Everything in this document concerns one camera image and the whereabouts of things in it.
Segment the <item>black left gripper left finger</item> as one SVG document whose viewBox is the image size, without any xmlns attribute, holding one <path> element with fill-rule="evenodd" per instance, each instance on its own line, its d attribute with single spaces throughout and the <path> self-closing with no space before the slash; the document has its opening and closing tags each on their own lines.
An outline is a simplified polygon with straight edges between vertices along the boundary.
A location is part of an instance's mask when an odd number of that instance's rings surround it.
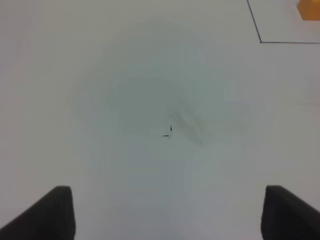
<svg viewBox="0 0 320 240">
<path fill-rule="evenodd" d="M 2 240 L 73 240 L 76 218 L 72 189 L 56 186 L 0 229 Z"/>
</svg>

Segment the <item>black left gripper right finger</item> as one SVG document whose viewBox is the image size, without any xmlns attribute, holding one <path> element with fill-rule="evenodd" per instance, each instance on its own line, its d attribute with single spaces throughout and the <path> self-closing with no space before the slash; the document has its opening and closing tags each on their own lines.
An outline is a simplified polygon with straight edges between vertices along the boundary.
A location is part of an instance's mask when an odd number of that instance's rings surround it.
<svg viewBox="0 0 320 240">
<path fill-rule="evenodd" d="M 268 185 L 260 231 L 264 240 L 318 240 L 320 212 L 286 188 Z"/>
</svg>

